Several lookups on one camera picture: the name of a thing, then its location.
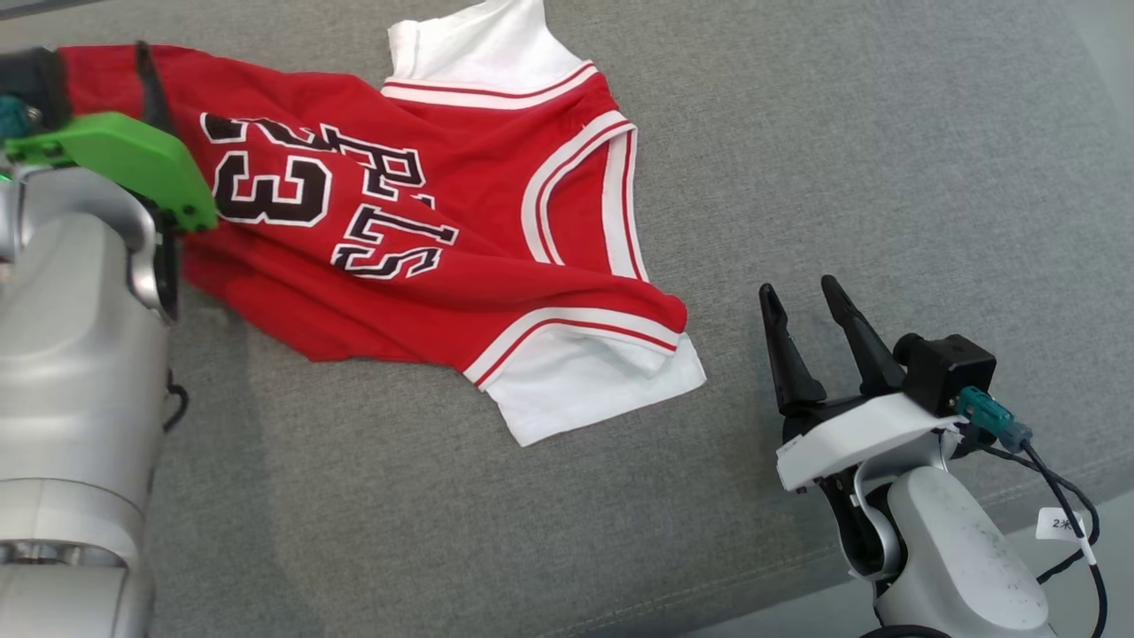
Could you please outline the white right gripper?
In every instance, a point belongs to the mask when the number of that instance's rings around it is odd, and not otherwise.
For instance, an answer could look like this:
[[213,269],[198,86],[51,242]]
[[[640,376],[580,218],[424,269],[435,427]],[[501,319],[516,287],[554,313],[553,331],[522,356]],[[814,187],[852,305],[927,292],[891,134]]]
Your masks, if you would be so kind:
[[[833,322],[843,327],[850,344],[861,376],[858,392],[871,399],[830,417],[778,449],[777,473],[782,490],[789,492],[894,451],[926,432],[955,428],[963,423],[963,416],[936,416],[909,395],[897,393],[905,371],[894,359],[890,348],[850,301],[850,295],[837,278],[823,275],[821,290]],[[778,411],[790,416],[811,405],[826,402],[826,388],[811,375],[799,355],[788,330],[788,315],[772,284],[760,286],[760,307]]]

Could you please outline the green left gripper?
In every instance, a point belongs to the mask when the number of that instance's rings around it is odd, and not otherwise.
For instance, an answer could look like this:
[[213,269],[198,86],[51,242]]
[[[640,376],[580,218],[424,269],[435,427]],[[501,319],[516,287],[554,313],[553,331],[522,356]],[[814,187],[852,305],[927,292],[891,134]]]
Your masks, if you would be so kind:
[[135,42],[142,121],[124,113],[74,118],[56,131],[5,141],[5,156],[41,165],[77,165],[174,214],[183,233],[215,229],[215,202],[191,150],[175,137],[174,114],[151,46]]

